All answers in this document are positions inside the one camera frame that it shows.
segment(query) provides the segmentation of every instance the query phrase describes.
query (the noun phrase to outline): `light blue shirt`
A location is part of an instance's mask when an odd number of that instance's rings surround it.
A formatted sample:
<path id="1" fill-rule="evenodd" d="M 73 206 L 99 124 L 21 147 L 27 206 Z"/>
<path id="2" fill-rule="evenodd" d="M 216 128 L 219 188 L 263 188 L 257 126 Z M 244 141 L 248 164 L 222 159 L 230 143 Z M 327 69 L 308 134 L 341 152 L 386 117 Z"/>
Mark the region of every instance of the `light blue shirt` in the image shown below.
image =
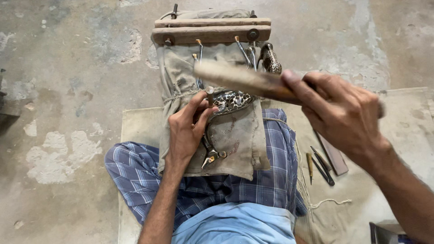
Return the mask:
<path id="1" fill-rule="evenodd" d="M 225 203 L 189 218 L 173 233 L 172 243 L 295 244 L 294 216 L 286 209 L 255 203 Z"/>

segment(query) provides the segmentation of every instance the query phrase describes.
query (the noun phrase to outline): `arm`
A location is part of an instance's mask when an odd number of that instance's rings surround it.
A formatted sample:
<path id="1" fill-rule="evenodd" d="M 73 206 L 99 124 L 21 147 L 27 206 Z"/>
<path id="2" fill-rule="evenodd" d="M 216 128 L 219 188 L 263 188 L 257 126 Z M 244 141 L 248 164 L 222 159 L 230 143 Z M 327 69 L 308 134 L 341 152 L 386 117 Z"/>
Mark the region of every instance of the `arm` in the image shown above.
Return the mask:
<path id="1" fill-rule="evenodd" d="M 218 110 L 207 108 L 206 92 L 201 91 L 179 112 L 168 118 L 169 151 L 163 179 L 146 217 L 138 244 L 170 243 L 172 240 L 179 184 L 191 157 L 196 152 L 209 116 Z"/>
<path id="2" fill-rule="evenodd" d="M 282 80 L 303 102 L 312 127 L 374 178 L 406 233 L 423 243 L 434 240 L 434 194 L 380 133 L 378 97 L 323 73 L 310 72 L 300 79 L 286 70 Z"/>

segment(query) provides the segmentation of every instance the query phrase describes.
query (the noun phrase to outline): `hand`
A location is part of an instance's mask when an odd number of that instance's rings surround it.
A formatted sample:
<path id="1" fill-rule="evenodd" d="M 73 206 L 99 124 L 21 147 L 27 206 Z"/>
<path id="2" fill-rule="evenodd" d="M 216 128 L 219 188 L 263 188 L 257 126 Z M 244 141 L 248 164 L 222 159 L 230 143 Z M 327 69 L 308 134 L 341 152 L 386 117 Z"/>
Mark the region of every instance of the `hand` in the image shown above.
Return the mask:
<path id="1" fill-rule="evenodd" d="M 378 129 L 379 101 L 374 93 L 318 72 L 300 79 L 285 70 L 282 80 L 303 102 L 302 111 L 314 130 L 365 170 L 372 169 L 378 153 L 391 149 Z"/>
<path id="2" fill-rule="evenodd" d="M 177 113 L 169 116 L 169 152 L 165 158 L 164 175 L 183 175 L 205 132 L 208 118 L 217 107 L 208 108 L 205 91 L 200 91 Z"/>

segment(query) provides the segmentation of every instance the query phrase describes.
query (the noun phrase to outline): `concrete floor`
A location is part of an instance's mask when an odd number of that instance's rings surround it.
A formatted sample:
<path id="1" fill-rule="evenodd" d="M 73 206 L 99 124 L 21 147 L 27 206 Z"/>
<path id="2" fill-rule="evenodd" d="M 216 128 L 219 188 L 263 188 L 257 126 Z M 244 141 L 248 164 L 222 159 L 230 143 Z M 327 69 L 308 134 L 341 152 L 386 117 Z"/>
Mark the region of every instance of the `concrete floor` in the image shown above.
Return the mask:
<path id="1" fill-rule="evenodd" d="M 174 1 L 3 0 L 0 68 L 21 117 L 0 135 L 0 243 L 116 243 L 103 156 L 123 109 L 163 105 L 154 20 Z M 272 19 L 284 68 L 325 69 L 371 90 L 433 86 L 434 2 L 178 1 Z"/>

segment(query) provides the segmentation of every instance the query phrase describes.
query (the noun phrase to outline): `plaid fabric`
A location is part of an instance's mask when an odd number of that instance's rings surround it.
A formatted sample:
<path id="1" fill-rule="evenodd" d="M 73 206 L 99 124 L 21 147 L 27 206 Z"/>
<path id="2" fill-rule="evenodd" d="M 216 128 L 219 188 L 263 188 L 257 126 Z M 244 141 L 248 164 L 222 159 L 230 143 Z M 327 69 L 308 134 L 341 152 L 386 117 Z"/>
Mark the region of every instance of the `plaid fabric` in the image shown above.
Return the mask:
<path id="1" fill-rule="evenodd" d="M 286 122 L 281 109 L 263 109 L 262 115 Z M 254 171 L 252 181 L 233 175 L 184 177 L 178 192 L 174 230 L 206 208 L 227 202 L 285 208 L 294 216 L 307 213 L 296 189 L 295 132 L 277 121 L 264 120 L 264 127 L 271 169 Z M 114 145 L 105 155 L 108 173 L 140 224 L 143 224 L 160 184 L 158 154 L 158 148 L 123 142 Z"/>

